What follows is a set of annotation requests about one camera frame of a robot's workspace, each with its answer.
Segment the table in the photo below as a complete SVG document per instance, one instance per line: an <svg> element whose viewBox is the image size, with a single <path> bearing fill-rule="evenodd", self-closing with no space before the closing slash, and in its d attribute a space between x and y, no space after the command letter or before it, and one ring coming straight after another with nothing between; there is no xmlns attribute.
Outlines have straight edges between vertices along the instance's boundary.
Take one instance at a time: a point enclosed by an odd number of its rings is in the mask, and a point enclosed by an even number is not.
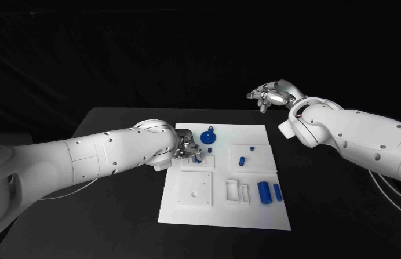
<svg viewBox="0 0 401 259"><path fill-rule="evenodd" d="M265 125L291 231L159 224L166 172L140 166L74 195L36 202L0 246L0 258L369 257L401 251L401 212L368 171L329 146L286 140L289 111L95 108L74 137L144 119Z"/></svg>

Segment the blue object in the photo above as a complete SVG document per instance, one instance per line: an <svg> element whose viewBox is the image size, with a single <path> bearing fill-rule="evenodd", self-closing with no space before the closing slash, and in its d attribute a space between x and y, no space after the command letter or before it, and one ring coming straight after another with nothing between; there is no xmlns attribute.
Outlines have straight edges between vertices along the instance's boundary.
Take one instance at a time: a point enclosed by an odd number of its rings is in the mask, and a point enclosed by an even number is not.
<svg viewBox="0 0 401 259"><path fill-rule="evenodd" d="M278 184L274 184L273 186L274 186L277 201L283 201Z"/></svg>
<svg viewBox="0 0 401 259"><path fill-rule="evenodd" d="M271 195L268 190L268 183L267 182L258 182L257 188L260 189L260 198L263 204L270 204L271 201Z"/></svg>
<svg viewBox="0 0 401 259"><path fill-rule="evenodd" d="M205 144L212 144L215 142L214 127L209 127L209 129L201 134L201 141Z"/></svg>
<svg viewBox="0 0 401 259"><path fill-rule="evenodd" d="M244 166L244 163L245 163L245 158L244 158L244 157L241 157L241 158L239 158L239 163L238 163L238 164L239 164L239 166Z"/></svg>

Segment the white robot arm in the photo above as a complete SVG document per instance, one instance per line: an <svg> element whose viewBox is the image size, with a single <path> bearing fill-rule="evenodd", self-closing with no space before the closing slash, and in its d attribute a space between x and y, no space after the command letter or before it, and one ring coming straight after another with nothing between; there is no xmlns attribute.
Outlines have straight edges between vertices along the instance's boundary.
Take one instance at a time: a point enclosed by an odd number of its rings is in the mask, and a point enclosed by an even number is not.
<svg viewBox="0 0 401 259"><path fill-rule="evenodd" d="M310 148L330 145L346 160L401 180L400 121L345 110L332 101L306 96L284 80L261 85L247 97L258 99L263 113L271 104L290 109L289 119L278 126L287 139L297 136Z"/></svg>
<svg viewBox="0 0 401 259"><path fill-rule="evenodd" d="M0 231L52 192L143 164L160 171L173 158L189 157L202 161L190 130L175 130L156 119L68 140L0 146Z"/></svg>

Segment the white cable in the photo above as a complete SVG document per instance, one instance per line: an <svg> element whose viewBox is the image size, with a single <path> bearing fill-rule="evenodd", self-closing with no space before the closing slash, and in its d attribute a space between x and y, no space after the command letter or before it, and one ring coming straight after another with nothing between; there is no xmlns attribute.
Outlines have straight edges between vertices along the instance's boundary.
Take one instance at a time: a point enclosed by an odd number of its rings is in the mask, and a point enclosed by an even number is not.
<svg viewBox="0 0 401 259"><path fill-rule="evenodd" d="M391 200L391 198L387 196L385 192L382 191L382 188L381 188L381 186L378 185L378 181L377 181L377 179L375 179L374 174L372 174L371 171L369 171L369 174L371 174L371 176L372 176L374 183L377 184L378 189L381 190L384 196L387 197L387 199L388 199L388 201L392 203L392 205L395 205L397 209L401 211L401 208L398 207L398 205L394 203L394 201Z"/></svg>
<svg viewBox="0 0 401 259"><path fill-rule="evenodd" d="M390 182L387 181L387 179L382 177L381 174L379 174L379 177L382 178L384 182L387 183L387 186L390 186L390 188L392 189L392 191L401 196L400 191L391 186Z"/></svg>
<svg viewBox="0 0 401 259"><path fill-rule="evenodd" d="M42 198L39 200L52 200L52 199L58 199L58 198L66 197L66 196L72 195L75 192L78 192L79 190L85 189L97 180L98 179L94 179L82 188L79 188L77 191L72 191L69 194L58 196L58 197L52 197L52 198Z"/></svg>

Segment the black curtain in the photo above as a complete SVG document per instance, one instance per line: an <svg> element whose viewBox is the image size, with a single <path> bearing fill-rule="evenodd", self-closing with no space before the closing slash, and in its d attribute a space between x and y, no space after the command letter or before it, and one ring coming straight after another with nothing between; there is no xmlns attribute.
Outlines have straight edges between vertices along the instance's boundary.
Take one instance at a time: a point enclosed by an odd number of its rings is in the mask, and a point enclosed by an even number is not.
<svg viewBox="0 0 401 259"><path fill-rule="evenodd" d="M94 107L257 109L245 95L278 79L401 120L398 7L400 0L1 0L1 130L35 142L68 138Z"/></svg>

